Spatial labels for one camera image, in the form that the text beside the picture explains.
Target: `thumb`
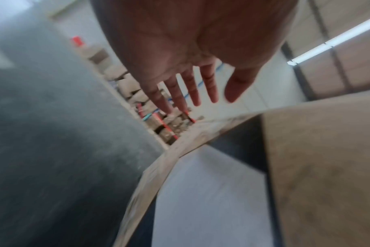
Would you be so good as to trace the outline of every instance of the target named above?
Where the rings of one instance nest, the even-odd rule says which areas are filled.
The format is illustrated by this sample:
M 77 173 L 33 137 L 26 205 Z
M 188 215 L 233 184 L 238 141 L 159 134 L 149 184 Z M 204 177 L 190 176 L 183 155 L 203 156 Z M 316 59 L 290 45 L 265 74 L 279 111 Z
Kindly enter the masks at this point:
M 260 69 L 261 67 L 234 70 L 224 90 L 228 102 L 235 102 L 253 84 Z

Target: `light fixture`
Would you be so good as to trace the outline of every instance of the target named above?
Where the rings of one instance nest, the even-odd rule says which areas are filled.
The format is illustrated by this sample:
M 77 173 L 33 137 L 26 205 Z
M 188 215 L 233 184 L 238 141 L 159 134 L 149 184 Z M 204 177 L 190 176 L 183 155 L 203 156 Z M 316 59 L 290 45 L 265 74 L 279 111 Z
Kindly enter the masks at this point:
M 315 47 L 312 50 L 309 50 L 308 52 L 292 59 L 291 61 L 288 61 L 288 64 L 291 66 L 295 66 L 299 63 L 302 63 L 322 52 L 327 51 L 328 49 L 337 46 L 339 44 L 344 43 L 345 41 L 348 41 L 366 31 L 370 30 L 370 19 L 368 21 L 365 21 L 358 26 L 355 26 L 354 28 L 344 32 L 343 34 L 338 35 L 335 38 L 332 38 L 329 41 L 326 41 L 325 43 L 321 44 L 320 46 Z

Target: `gray surface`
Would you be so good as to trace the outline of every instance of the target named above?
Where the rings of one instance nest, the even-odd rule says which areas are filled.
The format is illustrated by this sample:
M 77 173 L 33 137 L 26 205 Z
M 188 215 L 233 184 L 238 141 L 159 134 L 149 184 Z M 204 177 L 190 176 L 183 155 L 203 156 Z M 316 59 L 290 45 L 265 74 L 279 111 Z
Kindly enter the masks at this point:
M 182 157 L 159 191 L 152 246 L 273 246 L 265 175 L 208 145 Z
M 0 51 L 0 246 L 110 246 L 161 146 L 32 9 Z

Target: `hand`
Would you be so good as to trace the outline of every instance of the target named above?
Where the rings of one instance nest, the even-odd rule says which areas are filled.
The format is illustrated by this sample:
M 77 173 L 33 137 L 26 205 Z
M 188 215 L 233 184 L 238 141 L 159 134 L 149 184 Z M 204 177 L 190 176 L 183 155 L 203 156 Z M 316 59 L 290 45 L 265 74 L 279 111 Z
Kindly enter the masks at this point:
M 224 95 L 234 102 L 280 48 L 298 0 L 91 0 L 113 50 L 150 100 L 166 113 L 187 110 L 180 73 L 193 104 L 201 104 L 193 76 L 200 73 L 213 103 L 218 101 L 215 60 L 235 67 Z

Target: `finger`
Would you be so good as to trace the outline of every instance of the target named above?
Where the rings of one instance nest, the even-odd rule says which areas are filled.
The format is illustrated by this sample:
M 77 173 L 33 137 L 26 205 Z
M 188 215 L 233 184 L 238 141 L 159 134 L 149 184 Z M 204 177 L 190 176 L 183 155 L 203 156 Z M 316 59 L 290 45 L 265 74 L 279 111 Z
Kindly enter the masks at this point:
M 215 64 L 209 64 L 200 67 L 200 74 L 204 81 L 205 87 L 209 98 L 212 103 L 216 103 L 219 100 L 218 88 L 216 87 L 215 81 Z
M 228 102 L 235 102 L 243 92 L 253 84 L 257 74 L 261 68 L 250 68 L 250 69 L 235 69 L 227 82 L 226 89 L 224 90 L 224 96 Z
M 172 96 L 172 100 L 174 104 L 177 106 L 177 108 L 182 112 L 186 112 L 188 110 L 188 105 L 186 104 L 185 98 L 182 95 L 180 86 L 178 86 L 176 76 L 173 75 L 169 79 L 163 82 L 168 88 L 169 93 Z
M 167 114 L 173 112 L 173 107 L 161 94 L 157 85 L 154 85 L 152 88 L 142 87 L 142 90 L 147 95 L 147 97 L 156 105 L 156 107 L 158 107 Z
M 196 81 L 194 80 L 193 69 L 182 72 L 181 76 L 184 80 L 186 88 L 188 89 L 188 93 L 190 95 L 190 98 L 192 99 L 193 105 L 201 105 L 201 99 L 198 95 Z

